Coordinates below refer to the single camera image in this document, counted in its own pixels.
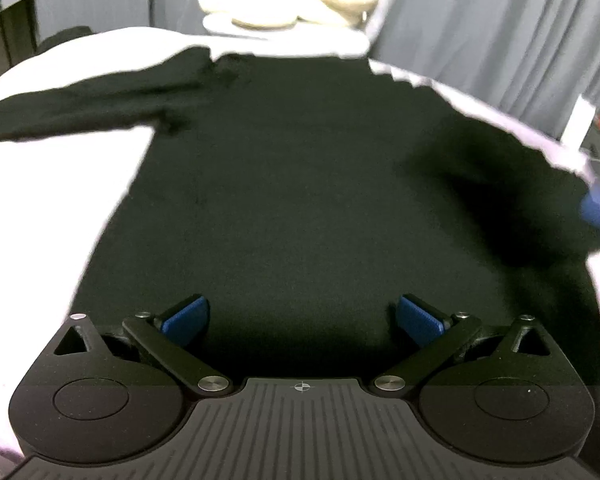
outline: black fabric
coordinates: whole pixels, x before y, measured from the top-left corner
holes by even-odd
[[[85,36],[92,36],[93,34],[94,32],[91,30],[91,28],[85,25],[66,28],[42,41],[42,43],[40,43],[36,49],[36,54],[42,54],[43,52],[46,52],[47,50],[50,50],[60,44],[66,43],[67,41],[77,40],[78,38],[84,38]]]
[[[202,48],[0,102],[0,140],[141,121],[160,128],[72,312],[117,324],[198,292],[196,353],[224,373],[370,378],[404,357],[390,309],[412,292],[491,324],[538,316],[600,392],[587,187],[513,136],[366,60]]]

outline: white table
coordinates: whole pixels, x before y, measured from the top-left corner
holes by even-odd
[[[319,45],[185,36],[126,28],[80,38],[28,59],[0,78],[0,100],[106,73],[160,63],[184,48],[207,45],[263,56],[320,56]],[[430,84],[455,108],[542,150],[549,164],[589,179],[586,157],[451,88],[378,62],[376,73]],[[35,142],[0,143],[0,448],[20,452],[8,403],[21,378],[64,322],[81,273],[110,215],[135,177],[152,138],[145,126]],[[588,260],[600,301],[600,253]]]

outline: triangular cutout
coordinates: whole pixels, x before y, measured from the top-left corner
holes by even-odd
[[[545,346],[542,338],[535,328],[529,330],[520,340],[518,346],[519,354],[530,355],[550,355],[549,349]]]
[[[86,352],[87,345],[84,343],[84,339],[80,335],[80,332],[75,326],[69,327],[66,331],[62,341],[54,352],[55,355],[67,355],[67,354],[78,354],[80,352]]]

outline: crosshair symbol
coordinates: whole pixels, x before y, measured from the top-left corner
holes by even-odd
[[[309,386],[307,383],[298,383],[296,386],[292,386],[292,388],[298,390],[299,392],[307,392],[311,386]]]

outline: metal screw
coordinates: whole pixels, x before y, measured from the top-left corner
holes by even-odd
[[[221,392],[229,386],[229,381],[217,375],[209,375],[200,379],[198,387],[206,392]]]
[[[404,379],[395,375],[383,375],[378,377],[374,384],[379,390],[395,392],[405,387]]]

